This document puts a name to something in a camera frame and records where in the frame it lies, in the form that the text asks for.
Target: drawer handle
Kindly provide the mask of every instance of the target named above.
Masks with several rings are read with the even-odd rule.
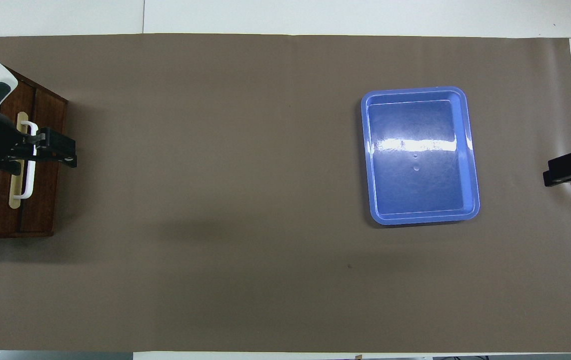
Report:
[[[27,126],[29,128],[29,133],[32,136],[35,136],[39,130],[39,126],[37,126],[36,123],[28,121],[28,114],[21,111],[18,113],[18,116],[16,116],[16,128],[20,130],[23,128],[23,126]],[[37,155],[36,146],[32,147],[32,155]],[[25,167],[25,191],[22,194],[16,194],[16,192],[21,191],[23,171],[21,171],[19,176],[12,175],[12,181],[10,183],[9,207],[17,209],[21,205],[21,199],[28,199],[32,196],[35,187],[35,170],[36,162],[29,160],[27,162],[27,166]]]
[[[30,129],[30,135],[32,136],[35,136],[37,130],[39,130],[39,126],[32,121],[23,120],[21,121],[21,125],[26,125]],[[32,146],[32,155],[37,155],[37,147],[34,145]],[[32,190],[34,190],[35,187],[35,165],[36,162],[28,160],[27,169],[25,169],[25,191],[23,194],[14,195],[15,199],[27,199],[32,196]]]

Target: wooden drawer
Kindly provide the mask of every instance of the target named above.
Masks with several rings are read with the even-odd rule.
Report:
[[[68,101],[32,80],[12,71],[18,86],[0,106],[0,112],[14,123],[19,112],[26,112],[30,121],[64,133]],[[0,239],[19,237],[50,237],[54,233],[55,203],[59,177],[58,162],[37,162],[34,192],[21,200],[18,209],[8,203],[11,175],[0,171]]]

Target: blue tray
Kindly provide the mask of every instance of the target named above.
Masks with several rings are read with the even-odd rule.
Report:
[[[454,86],[372,91],[361,101],[370,212],[377,223],[464,221],[479,188],[466,94]]]

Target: floor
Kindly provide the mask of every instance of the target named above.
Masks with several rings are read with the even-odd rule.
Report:
[[[74,0],[0,0],[0,36],[141,33],[571,38],[571,3],[105,0],[79,6]]]

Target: brown paper backdrop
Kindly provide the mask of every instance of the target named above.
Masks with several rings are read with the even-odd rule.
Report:
[[[567,39],[0,38],[70,101],[57,234],[0,240],[0,349],[571,352]],[[468,96],[481,209],[383,228],[359,101]]]

